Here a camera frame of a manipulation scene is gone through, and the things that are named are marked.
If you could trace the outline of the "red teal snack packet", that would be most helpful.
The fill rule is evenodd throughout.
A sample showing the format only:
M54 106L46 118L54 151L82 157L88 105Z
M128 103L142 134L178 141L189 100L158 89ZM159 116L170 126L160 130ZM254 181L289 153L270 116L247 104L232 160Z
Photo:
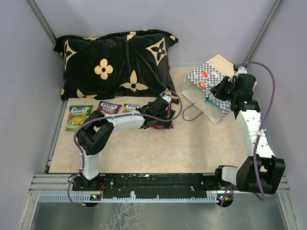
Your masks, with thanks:
M140 110L144 114L143 106L141 107ZM145 121L144 124L142 125L143 129L147 128L153 128L153 129L170 129L174 128L172 122L162 122L162 121L157 121L155 119L150 119L148 117L144 117Z

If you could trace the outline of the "yellow green snack packet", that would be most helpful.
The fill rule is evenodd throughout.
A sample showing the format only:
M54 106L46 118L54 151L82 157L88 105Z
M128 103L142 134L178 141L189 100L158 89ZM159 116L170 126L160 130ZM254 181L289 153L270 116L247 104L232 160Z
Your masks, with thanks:
M135 111L138 108L141 108L141 106L140 105L136 105L136 104L125 103L123 105L122 113L133 112L133 111Z

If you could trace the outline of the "blue checkered paper bag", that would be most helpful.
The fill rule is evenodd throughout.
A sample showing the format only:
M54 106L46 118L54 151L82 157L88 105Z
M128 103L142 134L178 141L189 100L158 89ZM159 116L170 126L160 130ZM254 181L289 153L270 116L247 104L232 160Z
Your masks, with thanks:
M216 55L186 75L182 94L200 110L201 115L207 116L214 124L218 124L233 112L237 121L259 127L260 107L257 101L256 105L235 105L230 101L215 98L210 92L210 89L220 83L224 77L233 78L234 70L230 69L231 66L221 55ZM220 107L205 103L206 97Z

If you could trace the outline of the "purple snack packet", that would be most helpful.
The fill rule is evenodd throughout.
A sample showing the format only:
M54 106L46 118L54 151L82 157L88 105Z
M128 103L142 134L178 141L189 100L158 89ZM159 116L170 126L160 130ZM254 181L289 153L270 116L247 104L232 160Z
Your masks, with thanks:
M102 112L103 114L110 114L110 115L117 114L120 108L121 108L120 104L110 103L106 101L100 101L97 106L98 111Z

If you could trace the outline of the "green Fox's candy bag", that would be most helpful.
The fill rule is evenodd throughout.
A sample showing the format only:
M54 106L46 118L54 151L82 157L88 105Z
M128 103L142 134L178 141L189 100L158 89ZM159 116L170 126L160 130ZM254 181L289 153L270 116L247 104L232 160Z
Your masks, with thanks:
M76 131L89 117L92 105L71 105L66 124L67 131Z

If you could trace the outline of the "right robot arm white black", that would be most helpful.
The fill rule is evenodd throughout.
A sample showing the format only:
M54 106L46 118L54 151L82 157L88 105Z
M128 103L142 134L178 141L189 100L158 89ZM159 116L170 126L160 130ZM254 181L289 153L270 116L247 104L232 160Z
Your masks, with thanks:
M242 129L247 158L240 167L220 165L214 178L217 188L233 184L241 192L273 195L276 193L285 162L275 156L261 125L260 106L253 99L254 76L241 73L224 77L210 91L213 96L231 103L231 111Z

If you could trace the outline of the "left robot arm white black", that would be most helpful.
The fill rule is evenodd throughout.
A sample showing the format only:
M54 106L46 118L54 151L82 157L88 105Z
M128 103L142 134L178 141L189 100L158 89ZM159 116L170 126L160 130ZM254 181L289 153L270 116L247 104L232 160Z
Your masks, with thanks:
M82 156L79 175L83 187L96 189L100 184L98 158L112 133L127 129L147 129L153 124L165 122L167 126L174 119L174 113L168 114L172 99L168 95L129 113L106 116L100 111L93 112L77 129L73 140Z

